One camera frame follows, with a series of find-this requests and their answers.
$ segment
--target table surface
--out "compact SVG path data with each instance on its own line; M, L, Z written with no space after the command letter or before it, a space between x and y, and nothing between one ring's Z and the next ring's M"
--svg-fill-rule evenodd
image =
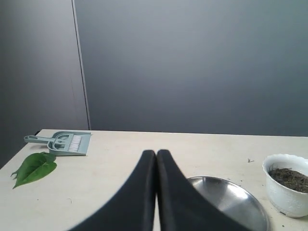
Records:
M57 130L42 130L51 137ZM267 199L263 159L271 154L308 158L308 138L185 133L91 131L87 156L57 157L45 178L12 189L10 178L41 144L27 144L0 170L0 230L68 230L104 205L123 185L145 149L169 149L186 177L231 179L266 209L274 231L307 231L308 216L288 218ZM154 231L159 229L157 209Z

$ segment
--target dirt in bowl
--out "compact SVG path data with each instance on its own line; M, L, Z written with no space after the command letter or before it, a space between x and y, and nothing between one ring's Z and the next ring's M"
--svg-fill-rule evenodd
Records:
M308 193L308 177L289 168L272 169L269 175L283 186L298 192Z

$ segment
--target dustpan handle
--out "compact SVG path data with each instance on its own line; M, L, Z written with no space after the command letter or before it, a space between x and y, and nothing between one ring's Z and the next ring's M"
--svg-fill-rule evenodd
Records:
M48 143L48 142L54 142L54 138L46 138L46 137L40 137L40 136L25 136L24 141L26 143Z

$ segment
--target white bowl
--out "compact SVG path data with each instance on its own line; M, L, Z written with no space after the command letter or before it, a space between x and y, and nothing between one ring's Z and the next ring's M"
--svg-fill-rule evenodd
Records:
M291 168L308 176L308 160L296 155L276 154L268 156L263 161L266 191L273 206L291 218L308 215L308 193L297 192L279 184L269 175L272 168Z

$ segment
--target stainless steel bowl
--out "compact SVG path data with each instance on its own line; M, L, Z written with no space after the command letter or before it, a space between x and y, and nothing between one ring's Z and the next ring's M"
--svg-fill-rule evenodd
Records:
M260 202L245 189L224 179L192 177L188 181L221 212L254 231L270 231L270 221Z

